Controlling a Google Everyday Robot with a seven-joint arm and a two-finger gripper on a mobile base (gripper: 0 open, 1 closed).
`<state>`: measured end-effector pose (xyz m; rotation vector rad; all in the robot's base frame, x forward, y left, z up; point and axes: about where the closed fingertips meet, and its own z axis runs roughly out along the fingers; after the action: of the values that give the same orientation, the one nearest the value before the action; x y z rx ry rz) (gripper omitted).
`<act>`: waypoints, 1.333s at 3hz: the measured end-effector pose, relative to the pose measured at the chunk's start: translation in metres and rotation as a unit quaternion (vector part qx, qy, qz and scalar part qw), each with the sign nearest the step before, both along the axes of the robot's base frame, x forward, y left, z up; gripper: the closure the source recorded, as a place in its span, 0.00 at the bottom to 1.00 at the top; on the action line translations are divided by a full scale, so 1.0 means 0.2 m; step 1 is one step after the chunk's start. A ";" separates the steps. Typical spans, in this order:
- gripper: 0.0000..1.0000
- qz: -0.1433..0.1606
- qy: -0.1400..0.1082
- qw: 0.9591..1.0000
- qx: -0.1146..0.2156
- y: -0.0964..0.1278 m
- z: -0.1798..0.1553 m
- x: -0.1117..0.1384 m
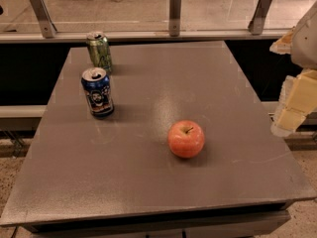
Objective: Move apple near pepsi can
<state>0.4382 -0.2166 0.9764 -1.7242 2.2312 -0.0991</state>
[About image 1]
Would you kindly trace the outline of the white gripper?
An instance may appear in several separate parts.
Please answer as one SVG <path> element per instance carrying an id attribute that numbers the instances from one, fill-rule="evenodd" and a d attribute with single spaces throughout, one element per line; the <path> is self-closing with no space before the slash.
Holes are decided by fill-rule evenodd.
<path id="1" fill-rule="evenodd" d="M 317 1 L 299 20 L 295 29 L 273 42 L 272 53 L 289 55 L 303 69 L 288 75 L 282 84 L 270 130 L 274 136 L 287 137 L 317 108 Z"/>

